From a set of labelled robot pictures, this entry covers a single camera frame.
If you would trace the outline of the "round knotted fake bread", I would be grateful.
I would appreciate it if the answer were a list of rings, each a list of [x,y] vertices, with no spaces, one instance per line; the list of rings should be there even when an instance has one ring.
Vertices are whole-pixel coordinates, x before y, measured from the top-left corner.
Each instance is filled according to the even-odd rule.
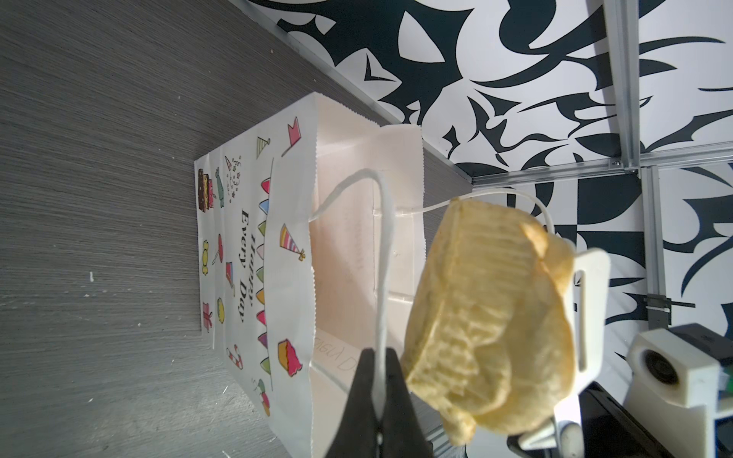
[[[456,446],[477,429],[517,435],[571,392],[576,355],[564,296],[575,252],[530,215],[453,200],[429,250],[401,364]]]

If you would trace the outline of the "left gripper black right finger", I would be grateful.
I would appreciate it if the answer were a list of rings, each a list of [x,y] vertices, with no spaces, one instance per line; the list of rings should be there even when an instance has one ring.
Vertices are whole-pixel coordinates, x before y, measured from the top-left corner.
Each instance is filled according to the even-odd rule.
[[[386,403],[380,425],[381,457],[433,457],[431,443],[420,429],[399,358],[393,348],[386,353]]]

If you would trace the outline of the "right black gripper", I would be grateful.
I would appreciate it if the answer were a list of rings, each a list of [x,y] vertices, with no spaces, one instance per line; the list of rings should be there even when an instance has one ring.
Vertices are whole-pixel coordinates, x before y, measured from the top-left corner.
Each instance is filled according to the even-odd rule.
[[[611,260],[597,248],[576,254],[564,311],[574,337],[574,385],[540,427],[507,440],[518,457],[670,457],[600,384]]]

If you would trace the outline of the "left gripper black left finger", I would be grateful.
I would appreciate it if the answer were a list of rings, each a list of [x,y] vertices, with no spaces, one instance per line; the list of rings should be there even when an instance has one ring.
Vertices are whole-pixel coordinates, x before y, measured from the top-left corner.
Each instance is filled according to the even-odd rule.
[[[379,421],[372,402],[374,385],[375,354],[371,348],[364,349],[350,387],[342,420],[327,458],[375,458],[380,446],[377,436]]]

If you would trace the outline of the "white paper gift bag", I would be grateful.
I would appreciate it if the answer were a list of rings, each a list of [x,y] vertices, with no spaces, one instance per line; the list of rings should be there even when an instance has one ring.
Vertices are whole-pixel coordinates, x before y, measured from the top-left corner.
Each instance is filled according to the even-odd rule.
[[[396,210],[387,344],[401,350],[427,254],[419,127],[312,94],[195,163],[202,334],[294,457],[322,457],[359,355],[375,343],[381,236]]]

